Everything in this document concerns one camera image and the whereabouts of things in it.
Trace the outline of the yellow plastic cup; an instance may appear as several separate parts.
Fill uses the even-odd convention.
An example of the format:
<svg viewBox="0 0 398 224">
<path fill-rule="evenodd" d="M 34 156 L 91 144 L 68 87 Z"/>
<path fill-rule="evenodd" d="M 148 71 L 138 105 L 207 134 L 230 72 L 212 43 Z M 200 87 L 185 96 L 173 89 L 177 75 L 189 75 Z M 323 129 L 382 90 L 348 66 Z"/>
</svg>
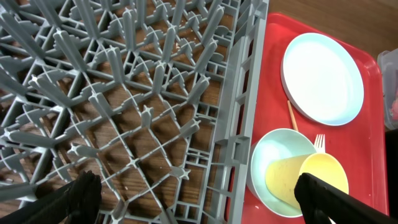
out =
<svg viewBox="0 0 398 224">
<path fill-rule="evenodd" d="M 299 208 L 294 188 L 299 176 L 310 173 L 344 193 L 349 192 L 349 183 L 343 166 L 327 153 L 313 153 L 279 159 L 266 169 L 265 183 L 269 192 L 279 200 Z"/>
</svg>

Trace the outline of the light blue bowl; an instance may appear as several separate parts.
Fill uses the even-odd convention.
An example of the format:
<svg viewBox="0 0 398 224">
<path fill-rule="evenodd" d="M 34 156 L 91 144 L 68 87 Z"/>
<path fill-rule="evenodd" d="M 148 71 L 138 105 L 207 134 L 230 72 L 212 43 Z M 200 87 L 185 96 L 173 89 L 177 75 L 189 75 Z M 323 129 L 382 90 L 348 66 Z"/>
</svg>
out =
<svg viewBox="0 0 398 224">
<path fill-rule="evenodd" d="M 273 213 L 285 218 L 302 216 L 301 210 L 273 196 L 266 186 L 267 166 L 276 160 L 313 154 L 317 150 L 303 134 L 287 128 L 265 134 L 251 146 L 246 185 L 250 192 Z"/>
</svg>

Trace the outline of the wooden chopstick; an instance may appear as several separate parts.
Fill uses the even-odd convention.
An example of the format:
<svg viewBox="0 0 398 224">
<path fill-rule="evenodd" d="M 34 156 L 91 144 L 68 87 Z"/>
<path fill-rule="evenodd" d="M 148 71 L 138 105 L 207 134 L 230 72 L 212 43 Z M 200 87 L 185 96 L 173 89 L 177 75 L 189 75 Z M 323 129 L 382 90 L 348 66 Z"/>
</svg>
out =
<svg viewBox="0 0 398 224">
<path fill-rule="evenodd" d="M 291 118 L 292 127 L 293 127 L 293 129 L 295 131 L 299 131 L 298 126 L 297 126 L 297 122 L 296 122 L 296 119 L 295 119 L 294 111 L 293 111 L 291 102 L 289 100 L 287 101 L 287 106 L 288 106 L 288 109 L 289 109 L 289 115 L 290 115 L 290 118 Z"/>
</svg>

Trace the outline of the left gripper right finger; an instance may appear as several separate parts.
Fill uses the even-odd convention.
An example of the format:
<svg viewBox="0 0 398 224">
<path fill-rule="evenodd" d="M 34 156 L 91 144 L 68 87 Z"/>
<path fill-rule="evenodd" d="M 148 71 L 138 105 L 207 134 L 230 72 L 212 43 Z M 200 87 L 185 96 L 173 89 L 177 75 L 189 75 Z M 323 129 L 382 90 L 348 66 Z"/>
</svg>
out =
<svg viewBox="0 0 398 224">
<path fill-rule="evenodd" d="M 294 195 L 306 224 L 395 224 L 395 220 L 304 172 Z"/>
</svg>

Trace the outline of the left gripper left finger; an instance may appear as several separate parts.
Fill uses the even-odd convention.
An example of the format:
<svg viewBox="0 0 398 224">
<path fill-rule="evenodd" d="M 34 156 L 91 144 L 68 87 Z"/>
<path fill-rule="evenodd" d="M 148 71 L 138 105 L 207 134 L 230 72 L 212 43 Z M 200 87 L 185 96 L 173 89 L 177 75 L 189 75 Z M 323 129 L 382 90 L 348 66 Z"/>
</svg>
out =
<svg viewBox="0 0 398 224">
<path fill-rule="evenodd" d="M 49 195 L 1 218 L 1 223 L 94 224 L 101 204 L 101 178 L 83 171 L 78 178 Z"/>
</svg>

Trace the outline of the red snack wrapper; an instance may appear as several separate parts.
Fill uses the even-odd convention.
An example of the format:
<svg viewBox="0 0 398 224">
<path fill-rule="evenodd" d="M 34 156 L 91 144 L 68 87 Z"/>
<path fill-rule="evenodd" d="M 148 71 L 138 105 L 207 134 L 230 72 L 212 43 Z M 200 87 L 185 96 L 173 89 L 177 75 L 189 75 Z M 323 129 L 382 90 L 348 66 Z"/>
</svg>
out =
<svg viewBox="0 0 398 224">
<path fill-rule="evenodd" d="M 398 120 L 398 99 L 396 98 L 389 109 L 389 114 L 391 116 L 391 120 L 397 121 Z"/>
</svg>

